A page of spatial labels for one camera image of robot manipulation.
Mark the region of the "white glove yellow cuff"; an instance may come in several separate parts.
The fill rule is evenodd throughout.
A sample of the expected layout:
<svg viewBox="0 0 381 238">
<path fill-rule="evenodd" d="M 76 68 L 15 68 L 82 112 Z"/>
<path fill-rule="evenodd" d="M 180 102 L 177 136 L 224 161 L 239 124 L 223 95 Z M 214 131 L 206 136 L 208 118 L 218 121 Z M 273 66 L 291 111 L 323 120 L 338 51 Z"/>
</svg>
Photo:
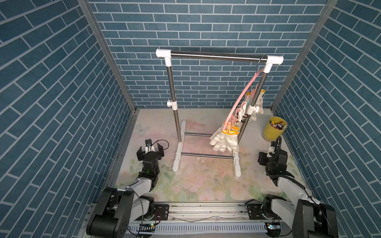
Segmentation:
<svg viewBox="0 0 381 238">
<path fill-rule="evenodd" d="M 221 142 L 220 151 L 224 152 L 226 149 L 233 153 L 239 153 L 239 145 L 238 145 L 238 132 L 234 133 L 223 133 L 223 140 Z"/>
</svg>

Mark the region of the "white cotton glove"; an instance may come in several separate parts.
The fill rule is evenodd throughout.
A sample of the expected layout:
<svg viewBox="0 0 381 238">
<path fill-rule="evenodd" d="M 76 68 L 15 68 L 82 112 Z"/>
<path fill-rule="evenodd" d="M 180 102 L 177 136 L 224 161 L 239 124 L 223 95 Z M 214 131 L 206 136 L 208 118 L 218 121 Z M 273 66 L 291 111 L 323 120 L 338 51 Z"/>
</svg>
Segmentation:
<svg viewBox="0 0 381 238">
<path fill-rule="evenodd" d="M 264 113 L 264 108 L 263 108 L 263 103 L 264 103 L 264 99 L 263 99 L 263 96 L 265 94 L 265 90 L 261 90 L 260 94 L 259 94 L 259 97 L 256 101 L 256 104 L 255 106 L 257 107 L 257 114 L 263 114 Z"/>
<path fill-rule="evenodd" d="M 219 128 L 210 138 L 210 145 L 213 146 L 214 151 L 224 152 L 226 149 L 231 152 L 230 135 L 224 134 L 222 128 Z"/>
<path fill-rule="evenodd" d="M 249 112 L 251 112 L 249 121 L 250 122 L 255 122 L 257 120 L 257 107 L 249 107 Z"/>
</svg>

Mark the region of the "pink clip hanger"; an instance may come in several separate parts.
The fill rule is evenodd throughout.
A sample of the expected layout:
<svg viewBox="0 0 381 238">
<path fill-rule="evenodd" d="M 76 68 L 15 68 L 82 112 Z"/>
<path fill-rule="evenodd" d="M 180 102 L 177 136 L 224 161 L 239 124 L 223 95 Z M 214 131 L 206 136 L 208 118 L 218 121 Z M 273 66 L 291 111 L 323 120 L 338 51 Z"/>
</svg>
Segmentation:
<svg viewBox="0 0 381 238">
<path fill-rule="evenodd" d="M 252 79 L 247 83 L 223 123 L 221 128 L 221 132 L 223 134 L 238 135 L 240 133 L 239 130 L 242 127 L 242 119 L 250 117 L 249 112 L 252 113 L 256 110 L 256 106 L 251 106 L 251 103 L 257 103 L 257 100 L 262 92 L 262 86 L 260 86 L 260 83 L 263 84 L 265 82 L 267 74 L 270 72 L 272 66 L 272 63 L 266 63 L 264 68 L 258 69 Z M 260 74 L 262 74 L 260 82 L 252 91 L 249 91 L 250 87 Z"/>
</svg>

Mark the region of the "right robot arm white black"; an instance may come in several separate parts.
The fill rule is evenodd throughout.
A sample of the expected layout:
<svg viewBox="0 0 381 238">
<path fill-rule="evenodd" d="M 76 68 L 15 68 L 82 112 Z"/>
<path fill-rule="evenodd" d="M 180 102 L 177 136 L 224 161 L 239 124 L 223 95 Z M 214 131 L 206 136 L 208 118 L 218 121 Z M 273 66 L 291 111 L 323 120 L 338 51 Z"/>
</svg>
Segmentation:
<svg viewBox="0 0 381 238">
<path fill-rule="evenodd" d="M 334 208 L 308 194 L 307 188 L 287 171 L 287 153 L 259 153 L 258 163 L 265 166 L 266 175 L 288 197 L 268 194 L 262 211 L 265 217 L 280 219 L 295 238 L 338 238 Z"/>
</svg>

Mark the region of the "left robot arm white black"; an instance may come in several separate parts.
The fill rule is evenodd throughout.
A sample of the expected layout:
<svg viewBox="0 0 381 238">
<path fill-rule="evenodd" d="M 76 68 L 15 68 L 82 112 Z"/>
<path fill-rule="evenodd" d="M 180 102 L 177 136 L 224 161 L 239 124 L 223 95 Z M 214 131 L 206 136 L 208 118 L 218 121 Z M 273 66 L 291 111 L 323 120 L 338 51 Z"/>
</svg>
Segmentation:
<svg viewBox="0 0 381 238">
<path fill-rule="evenodd" d="M 125 188 L 105 188 L 86 226 L 86 233 L 101 238 L 122 238 L 129 230 L 131 221 L 150 218 L 154 214 L 154 198 L 151 192 L 160 174 L 159 160 L 164 157 L 165 148 L 159 141 L 145 141 L 145 149 L 137 151 L 142 162 L 142 171 Z"/>
</svg>

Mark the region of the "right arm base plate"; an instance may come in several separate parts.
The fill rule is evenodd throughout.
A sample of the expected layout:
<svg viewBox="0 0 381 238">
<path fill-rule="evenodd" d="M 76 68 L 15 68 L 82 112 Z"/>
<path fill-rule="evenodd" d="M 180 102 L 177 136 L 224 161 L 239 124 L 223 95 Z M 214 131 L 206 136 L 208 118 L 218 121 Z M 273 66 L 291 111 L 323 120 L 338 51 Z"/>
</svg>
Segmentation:
<svg viewBox="0 0 381 238">
<path fill-rule="evenodd" d="M 249 220 L 267 220 L 263 215 L 262 206 L 262 203 L 248 203 L 246 205 Z"/>
</svg>

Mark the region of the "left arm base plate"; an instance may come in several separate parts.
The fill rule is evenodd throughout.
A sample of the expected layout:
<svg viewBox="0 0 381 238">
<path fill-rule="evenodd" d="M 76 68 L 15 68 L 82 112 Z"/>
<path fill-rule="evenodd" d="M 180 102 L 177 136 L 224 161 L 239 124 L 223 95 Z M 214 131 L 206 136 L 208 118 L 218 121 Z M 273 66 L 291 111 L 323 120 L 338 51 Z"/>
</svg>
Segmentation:
<svg viewBox="0 0 381 238">
<path fill-rule="evenodd" d="M 154 204 L 149 205 L 148 203 L 143 204 L 145 221 L 167 221 L 169 215 L 169 204 Z M 141 221 L 142 220 L 142 207 L 140 203 L 132 206 L 131 221 Z"/>
</svg>

